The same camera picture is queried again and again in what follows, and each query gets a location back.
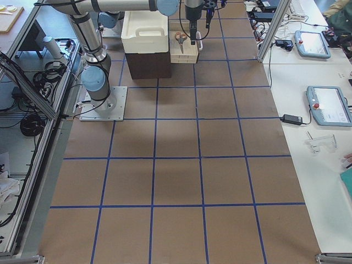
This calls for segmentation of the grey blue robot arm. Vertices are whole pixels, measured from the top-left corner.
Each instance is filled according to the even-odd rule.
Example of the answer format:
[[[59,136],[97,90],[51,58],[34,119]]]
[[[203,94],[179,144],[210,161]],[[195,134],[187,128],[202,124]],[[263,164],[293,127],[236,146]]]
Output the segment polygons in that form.
[[[218,0],[204,0],[203,10],[206,12],[206,29],[210,28],[211,20],[216,10],[222,9],[226,6],[227,0],[220,0],[220,7],[218,7]]]
[[[190,23],[191,44],[196,42],[197,21],[201,18],[203,1],[46,1],[46,5],[66,14],[71,26],[83,45],[85,60],[91,67],[97,67],[108,84],[111,58],[103,48],[102,34],[99,28],[95,29],[91,12],[98,14],[98,26],[111,30],[121,29],[118,21],[124,19],[125,12],[136,12],[140,15],[161,14],[169,17],[179,12],[181,4],[185,5],[186,19]],[[169,51],[147,52],[135,56],[127,53],[127,59],[132,61],[130,73],[133,79],[160,79],[170,78],[171,62]]]

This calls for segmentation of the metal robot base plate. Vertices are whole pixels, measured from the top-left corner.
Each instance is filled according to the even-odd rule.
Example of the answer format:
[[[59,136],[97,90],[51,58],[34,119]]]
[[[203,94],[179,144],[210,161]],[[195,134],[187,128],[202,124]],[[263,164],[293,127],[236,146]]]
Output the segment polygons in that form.
[[[79,119],[83,122],[123,121],[127,93],[127,86],[112,86],[109,97],[101,106],[97,107],[100,102],[91,102],[90,95],[86,92],[85,101],[90,102],[83,105],[83,114],[79,115]]]

